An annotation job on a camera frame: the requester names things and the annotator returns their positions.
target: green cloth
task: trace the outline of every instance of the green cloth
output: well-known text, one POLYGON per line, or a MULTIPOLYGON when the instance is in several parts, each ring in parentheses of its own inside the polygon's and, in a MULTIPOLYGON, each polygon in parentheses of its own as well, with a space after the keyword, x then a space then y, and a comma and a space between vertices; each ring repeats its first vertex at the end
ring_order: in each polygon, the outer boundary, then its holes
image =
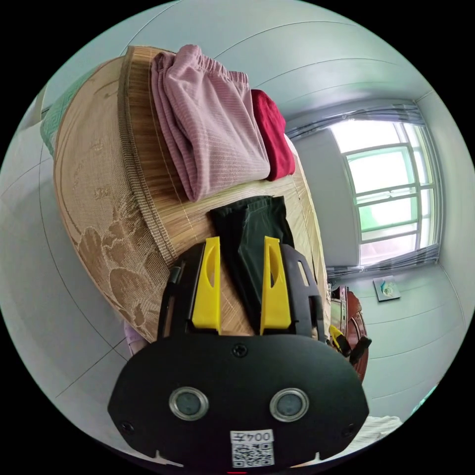
POLYGON ((427 401, 427 398, 434 392, 434 389, 437 387, 437 385, 435 385, 428 393, 428 395, 412 410, 411 412, 411 415, 413 415, 426 401, 427 401))
POLYGON ((294 247, 286 215, 283 196, 254 196, 209 212, 223 260, 256 334, 261 322, 264 237, 294 247))
POLYGON ((56 146, 56 134, 58 132, 64 113, 73 100, 77 91, 92 76, 97 67, 91 69, 86 74, 73 82, 71 86, 54 102, 49 108, 40 126, 40 134, 43 142, 48 148, 51 156, 54 158, 54 147, 56 146))

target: wooden cabinet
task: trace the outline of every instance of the wooden cabinet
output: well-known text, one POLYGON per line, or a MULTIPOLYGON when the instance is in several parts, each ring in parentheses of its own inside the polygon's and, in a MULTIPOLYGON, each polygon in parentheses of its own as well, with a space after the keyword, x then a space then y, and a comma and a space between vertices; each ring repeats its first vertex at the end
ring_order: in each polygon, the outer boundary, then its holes
MULTIPOLYGON (((362 336, 368 336, 360 301, 355 294, 342 285, 332 292, 332 325, 335 325, 354 348, 362 336)), ((368 365, 369 350, 354 365, 360 381, 363 381, 368 365)))

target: pink pants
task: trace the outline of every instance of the pink pants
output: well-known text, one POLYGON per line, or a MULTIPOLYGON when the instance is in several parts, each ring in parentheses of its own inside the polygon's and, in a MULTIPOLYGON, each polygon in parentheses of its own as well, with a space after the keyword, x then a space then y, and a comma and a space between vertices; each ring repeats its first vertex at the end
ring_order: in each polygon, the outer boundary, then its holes
POLYGON ((158 120, 183 188, 198 201, 270 173, 254 119, 249 80, 183 46, 152 63, 158 120))

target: picture frame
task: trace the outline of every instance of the picture frame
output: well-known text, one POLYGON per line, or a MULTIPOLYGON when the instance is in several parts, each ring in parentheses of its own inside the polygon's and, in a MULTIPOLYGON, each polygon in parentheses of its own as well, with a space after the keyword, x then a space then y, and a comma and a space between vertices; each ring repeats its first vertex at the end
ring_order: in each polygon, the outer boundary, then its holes
POLYGON ((401 292, 397 288, 394 276, 378 277, 373 279, 373 283, 379 302, 401 298, 401 292))

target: label sticker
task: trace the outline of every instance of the label sticker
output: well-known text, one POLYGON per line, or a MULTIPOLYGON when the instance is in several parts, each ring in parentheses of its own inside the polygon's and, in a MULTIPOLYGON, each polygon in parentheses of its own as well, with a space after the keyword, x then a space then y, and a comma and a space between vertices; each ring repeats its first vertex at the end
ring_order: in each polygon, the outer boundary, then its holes
POLYGON ((274 434, 272 429, 232 430, 233 468, 274 465, 274 434))

